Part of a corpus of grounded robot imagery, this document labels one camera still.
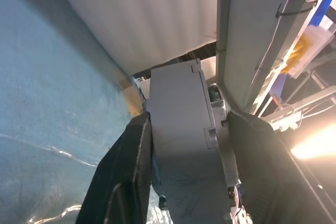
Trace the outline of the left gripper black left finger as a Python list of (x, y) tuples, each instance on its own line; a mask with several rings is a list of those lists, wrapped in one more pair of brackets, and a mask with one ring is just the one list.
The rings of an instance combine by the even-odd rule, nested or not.
[(76, 223), (146, 223), (152, 173), (149, 115), (138, 115), (99, 162)]

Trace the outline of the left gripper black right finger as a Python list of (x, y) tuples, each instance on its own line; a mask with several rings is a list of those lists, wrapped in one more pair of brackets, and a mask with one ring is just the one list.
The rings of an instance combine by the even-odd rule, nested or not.
[(243, 204), (253, 223), (335, 223), (335, 206), (270, 124), (235, 111), (227, 119)]

